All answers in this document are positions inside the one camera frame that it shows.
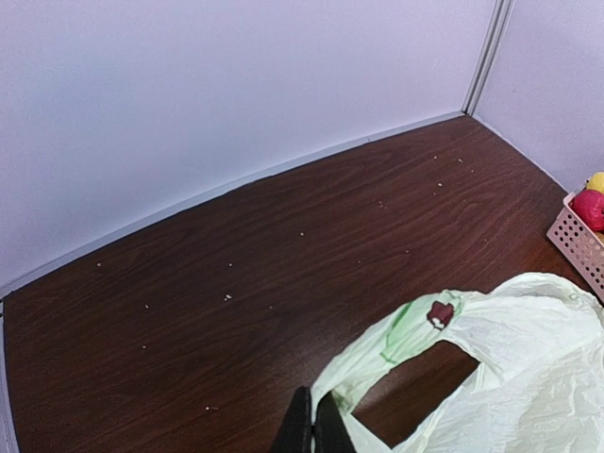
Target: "plastic basket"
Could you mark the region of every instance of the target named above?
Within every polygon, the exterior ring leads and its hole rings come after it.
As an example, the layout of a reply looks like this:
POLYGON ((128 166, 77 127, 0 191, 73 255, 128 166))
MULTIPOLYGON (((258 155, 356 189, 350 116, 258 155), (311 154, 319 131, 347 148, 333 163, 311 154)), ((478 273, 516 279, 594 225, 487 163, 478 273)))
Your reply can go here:
POLYGON ((564 198, 564 208, 547 231, 553 242, 604 301, 604 243, 570 209, 574 193, 564 198))

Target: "red ball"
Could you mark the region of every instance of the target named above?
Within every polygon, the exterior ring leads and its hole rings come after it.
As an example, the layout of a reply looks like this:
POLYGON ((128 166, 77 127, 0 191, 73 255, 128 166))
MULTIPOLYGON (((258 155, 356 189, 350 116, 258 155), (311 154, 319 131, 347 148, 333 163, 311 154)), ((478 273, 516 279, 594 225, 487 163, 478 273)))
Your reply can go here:
POLYGON ((573 198, 571 208, 591 230, 604 231, 604 193, 585 190, 573 198))

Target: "dark brown wooden surface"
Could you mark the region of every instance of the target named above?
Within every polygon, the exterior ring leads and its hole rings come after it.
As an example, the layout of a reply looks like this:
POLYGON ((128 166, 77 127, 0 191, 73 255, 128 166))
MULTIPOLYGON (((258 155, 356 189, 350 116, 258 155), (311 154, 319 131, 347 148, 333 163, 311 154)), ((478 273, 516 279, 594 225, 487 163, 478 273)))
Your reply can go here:
MULTIPOLYGON (((294 389, 400 304, 525 271, 584 285, 545 238, 563 195, 460 118, 264 179, 77 260, 6 299, 22 452, 265 452, 294 389)), ((356 414, 394 445, 475 366, 437 344, 356 414)))

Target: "yellow fruit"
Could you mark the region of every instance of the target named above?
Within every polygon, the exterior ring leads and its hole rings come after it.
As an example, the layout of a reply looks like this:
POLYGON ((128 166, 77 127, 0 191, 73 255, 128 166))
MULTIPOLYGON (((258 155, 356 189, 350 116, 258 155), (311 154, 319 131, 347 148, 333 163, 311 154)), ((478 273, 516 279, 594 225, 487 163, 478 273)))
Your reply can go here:
POLYGON ((604 193, 604 172, 593 175, 587 183, 586 189, 604 193))

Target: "white plastic bag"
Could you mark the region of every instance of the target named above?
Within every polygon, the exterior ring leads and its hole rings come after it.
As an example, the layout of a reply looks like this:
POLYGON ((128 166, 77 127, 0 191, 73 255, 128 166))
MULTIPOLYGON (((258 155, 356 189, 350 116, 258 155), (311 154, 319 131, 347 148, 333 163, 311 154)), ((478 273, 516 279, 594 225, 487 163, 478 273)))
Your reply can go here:
POLYGON ((425 295, 335 357, 312 401, 333 391, 358 453, 604 452, 602 325, 591 294, 548 274, 523 274, 490 294, 425 295), (391 449, 351 412, 391 369, 439 341, 480 365, 391 449))

